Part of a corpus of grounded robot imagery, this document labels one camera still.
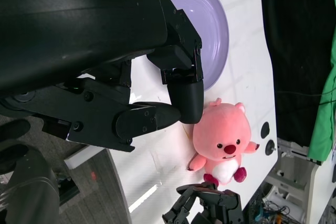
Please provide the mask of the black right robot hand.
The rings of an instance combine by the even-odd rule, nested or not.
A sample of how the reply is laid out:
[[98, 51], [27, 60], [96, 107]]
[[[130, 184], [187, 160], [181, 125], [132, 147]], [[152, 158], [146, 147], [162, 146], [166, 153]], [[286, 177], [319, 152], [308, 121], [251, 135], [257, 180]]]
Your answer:
[[[176, 191], [180, 197], [162, 215], [165, 223], [244, 223], [240, 195], [231, 190], [219, 191], [214, 183], [203, 182], [180, 186]], [[203, 211], [189, 222], [187, 216], [197, 199]]]

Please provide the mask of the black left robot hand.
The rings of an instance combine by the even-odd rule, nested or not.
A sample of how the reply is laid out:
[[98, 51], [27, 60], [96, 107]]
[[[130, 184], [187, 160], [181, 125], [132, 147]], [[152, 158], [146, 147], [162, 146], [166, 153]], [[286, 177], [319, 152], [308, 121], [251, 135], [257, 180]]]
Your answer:
[[131, 152], [137, 136], [200, 121], [201, 48], [171, 0], [1, 0], [1, 114]]

